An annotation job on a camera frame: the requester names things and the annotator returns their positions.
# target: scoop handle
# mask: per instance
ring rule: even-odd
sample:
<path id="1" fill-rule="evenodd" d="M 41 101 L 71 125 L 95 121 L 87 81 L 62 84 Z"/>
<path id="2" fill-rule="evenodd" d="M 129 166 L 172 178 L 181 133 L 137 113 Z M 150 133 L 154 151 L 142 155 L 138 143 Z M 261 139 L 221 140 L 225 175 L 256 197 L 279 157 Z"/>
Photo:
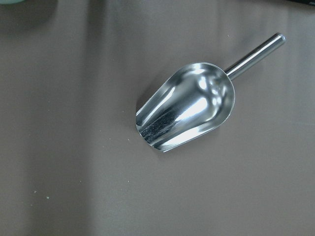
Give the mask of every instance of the scoop handle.
<path id="1" fill-rule="evenodd" d="M 227 68 L 225 73 L 228 75 L 230 80 L 234 80 L 244 71 L 251 68 L 253 65 L 268 56 L 284 43 L 285 36 L 282 33 L 276 33 L 271 38 L 267 39 L 261 45 L 248 53 L 246 56 Z"/>

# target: gray surface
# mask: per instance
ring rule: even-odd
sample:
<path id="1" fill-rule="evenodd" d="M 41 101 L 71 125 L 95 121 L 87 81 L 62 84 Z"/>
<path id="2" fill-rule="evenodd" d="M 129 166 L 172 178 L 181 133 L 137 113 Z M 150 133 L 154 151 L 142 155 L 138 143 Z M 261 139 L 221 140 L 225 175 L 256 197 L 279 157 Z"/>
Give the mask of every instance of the gray surface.
<path id="1" fill-rule="evenodd" d="M 282 0 L 0 6 L 0 235 L 315 235 L 314 22 Z M 168 153 L 140 137 L 179 67 L 278 31 L 222 127 Z"/>

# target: tabletop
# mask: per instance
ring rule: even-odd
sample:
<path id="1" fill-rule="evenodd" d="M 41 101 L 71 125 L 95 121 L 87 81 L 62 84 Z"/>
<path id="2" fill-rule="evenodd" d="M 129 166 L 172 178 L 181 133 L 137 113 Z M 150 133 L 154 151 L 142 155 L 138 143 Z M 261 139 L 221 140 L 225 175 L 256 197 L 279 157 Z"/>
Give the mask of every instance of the tabletop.
<path id="1" fill-rule="evenodd" d="M 314 22 L 286 0 L 0 5 L 0 234 L 313 236 Z M 166 153 L 139 135 L 178 68 L 277 32 L 224 125 Z"/>

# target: stainless steel scoop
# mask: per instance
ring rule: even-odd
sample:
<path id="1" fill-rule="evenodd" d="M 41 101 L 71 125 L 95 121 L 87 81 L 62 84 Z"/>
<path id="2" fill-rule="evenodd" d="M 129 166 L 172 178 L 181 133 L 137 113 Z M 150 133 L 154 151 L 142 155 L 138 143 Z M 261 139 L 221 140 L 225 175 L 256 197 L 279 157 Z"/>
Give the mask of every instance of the stainless steel scoop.
<path id="1" fill-rule="evenodd" d="M 165 152 L 217 128 L 234 106 L 231 81 L 284 42 L 276 33 L 225 71 L 206 62 L 185 65 L 137 112 L 140 135 Z"/>

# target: green object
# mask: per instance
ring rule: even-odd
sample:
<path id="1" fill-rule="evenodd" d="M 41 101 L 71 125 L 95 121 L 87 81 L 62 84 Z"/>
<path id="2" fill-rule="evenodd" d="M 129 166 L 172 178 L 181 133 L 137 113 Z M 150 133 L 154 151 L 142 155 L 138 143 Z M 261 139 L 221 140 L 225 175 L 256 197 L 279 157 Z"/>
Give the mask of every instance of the green object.
<path id="1" fill-rule="evenodd" d="M 13 4 L 13 3 L 18 3 L 22 1 L 24 0 L 0 0 L 0 4 Z"/>

